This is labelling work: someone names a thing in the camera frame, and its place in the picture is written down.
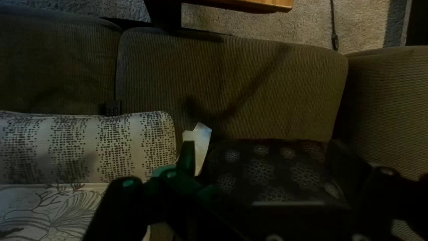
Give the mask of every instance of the couch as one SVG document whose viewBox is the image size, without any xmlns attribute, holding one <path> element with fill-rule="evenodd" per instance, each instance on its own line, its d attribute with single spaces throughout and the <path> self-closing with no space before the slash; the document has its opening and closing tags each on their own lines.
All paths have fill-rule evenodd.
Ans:
<svg viewBox="0 0 428 241">
<path fill-rule="evenodd" d="M 428 171 L 428 48 L 352 55 L 203 31 L 0 6 L 0 110 L 167 111 L 246 139 L 337 138 L 409 178 Z"/>
</svg>

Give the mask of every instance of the carpet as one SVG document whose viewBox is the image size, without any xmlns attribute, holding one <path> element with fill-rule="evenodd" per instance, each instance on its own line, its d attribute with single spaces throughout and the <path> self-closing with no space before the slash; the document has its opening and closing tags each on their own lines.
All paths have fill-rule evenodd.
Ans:
<svg viewBox="0 0 428 241">
<path fill-rule="evenodd" d="M 340 52 L 405 44 L 412 0 L 335 0 Z M 0 4 L 150 21 L 143 0 L 0 0 Z M 183 27 L 332 48 L 331 0 L 296 0 L 288 13 L 245 13 L 183 4 Z"/>
</svg>

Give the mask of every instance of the white fabric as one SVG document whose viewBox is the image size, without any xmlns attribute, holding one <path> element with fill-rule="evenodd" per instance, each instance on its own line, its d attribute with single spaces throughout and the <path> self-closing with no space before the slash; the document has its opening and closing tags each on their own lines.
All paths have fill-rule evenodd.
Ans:
<svg viewBox="0 0 428 241">
<path fill-rule="evenodd" d="M 72 116 L 0 112 L 0 183 L 110 182 L 175 162 L 166 112 Z"/>
</svg>

